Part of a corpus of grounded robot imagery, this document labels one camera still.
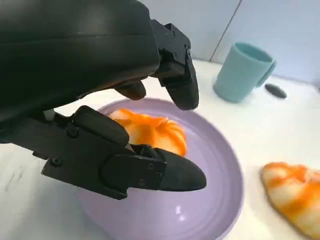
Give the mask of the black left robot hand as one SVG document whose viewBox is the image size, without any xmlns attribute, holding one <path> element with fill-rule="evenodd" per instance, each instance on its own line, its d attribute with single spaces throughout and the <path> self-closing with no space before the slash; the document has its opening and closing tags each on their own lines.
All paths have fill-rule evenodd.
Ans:
<svg viewBox="0 0 320 240">
<path fill-rule="evenodd" d="M 129 142 L 108 116 L 55 108 L 114 89 L 140 100 L 155 77 L 183 111 L 199 104 L 191 43 L 150 18 L 137 0 L 3 0 L 0 3 L 0 141 L 46 160 L 42 174 L 113 199 L 128 188 L 189 192 L 206 187 L 190 160 Z"/>
</svg>

